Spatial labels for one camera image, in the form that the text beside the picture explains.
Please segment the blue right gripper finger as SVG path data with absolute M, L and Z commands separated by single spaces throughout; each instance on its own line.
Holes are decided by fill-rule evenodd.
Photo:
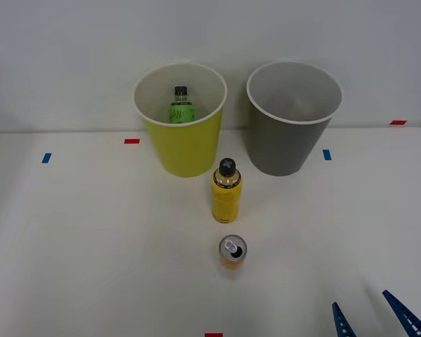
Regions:
M 408 337 L 421 337 L 421 320 L 388 290 L 382 292 Z
M 332 304 L 332 310 L 337 337 L 356 337 L 356 334 L 336 302 Z

